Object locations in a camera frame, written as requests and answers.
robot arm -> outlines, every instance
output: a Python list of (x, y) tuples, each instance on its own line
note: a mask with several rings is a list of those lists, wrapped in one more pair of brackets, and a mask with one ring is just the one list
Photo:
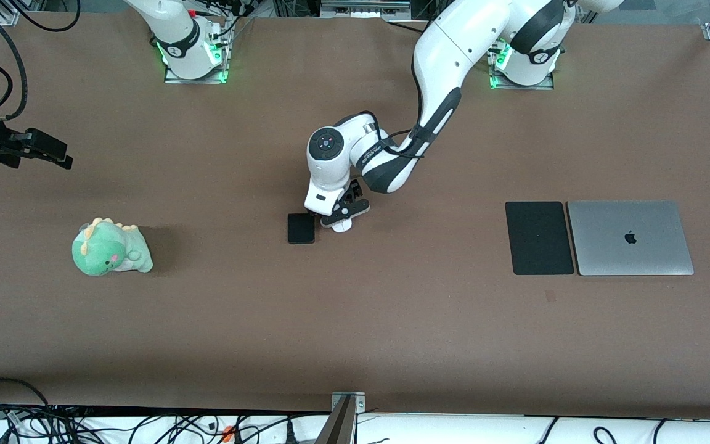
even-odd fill
[(147, 22), (166, 66), (183, 79), (203, 78), (221, 64), (221, 26), (191, 17), (180, 0), (125, 0)]
[(392, 193), (404, 185), (459, 106), (465, 76), (500, 37), (509, 10), (510, 0), (486, 5), (483, 0), (456, 0), (429, 23), (412, 58), (419, 115), (402, 144), (387, 138), (382, 129), (378, 136), (377, 119), (371, 113), (317, 130), (306, 156), (312, 176), (306, 208), (330, 216), (349, 186), (350, 165), (361, 172), (372, 191)]
[[(622, 0), (583, 0), (586, 7), (606, 11)], [(426, 26), (418, 40), (412, 75), (419, 112), (410, 134), (396, 144), (370, 112), (341, 119), (317, 130), (308, 141), (311, 172), (305, 207), (323, 215), (324, 227), (346, 231), (351, 218), (369, 206), (357, 205), (360, 189), (350, 182), (349, 167), (363, 176), (372, 191), (393, 193), (408, 179), (416, 163), (436, 139), (459, 105), (468, 71), (498, 39), (515, 57), (505, 57), (499, 70), (518, 84), (538, 84), (555, 68), (560, 43), (574, 23), (576, 0), (456, 0)]]

brown mat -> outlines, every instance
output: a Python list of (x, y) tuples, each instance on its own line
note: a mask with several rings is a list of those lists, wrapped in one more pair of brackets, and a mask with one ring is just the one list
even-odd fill
[[(411, 126), (417, 35), (254, 20), (217, 87), (161, 84), (131, 11), (12, 37), (30, 84), (11, 126), (76, 163), (0, 166), (0, 376), (57, 404), (324, 409), (363, 390), (383, 411), (710, 416), (698, 27), (575, 26), (555, 92), (491, 91), (474, 68), (407, 185), (299, 247), (285, 215), (303, 207), (308, 136), (364, 109)], [(678, 200), (695, 275), (515, 276), (504, 202), (528, 199)], [(155, 271), (76, 270), (95, 216), (145, 227)]]

black phone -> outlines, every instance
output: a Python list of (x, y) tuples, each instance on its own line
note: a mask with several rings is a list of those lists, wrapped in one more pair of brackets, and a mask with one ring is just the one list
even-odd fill
[(566, 214), (561, 202), (506, 202), (513, 272), (573, 274)]
[(288, 242), (290, 244), (313, 244), (314, 226), (314, 216), (311, 214), (287, 214)]

laptop lid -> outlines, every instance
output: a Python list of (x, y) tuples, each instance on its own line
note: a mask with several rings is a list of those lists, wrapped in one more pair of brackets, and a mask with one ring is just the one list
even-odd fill
[(567, 206), (580, 275), (694, 273), (673, 200), (577, 200)]

green plush toy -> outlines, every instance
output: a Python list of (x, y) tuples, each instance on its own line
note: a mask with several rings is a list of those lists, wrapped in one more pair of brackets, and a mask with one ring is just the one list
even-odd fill
[(102, 276), (110, 271), (152, 269), (147, 241), (136, 225), (122, 226), (96, 217), (73, 240), (73, 261), (81, 272)]

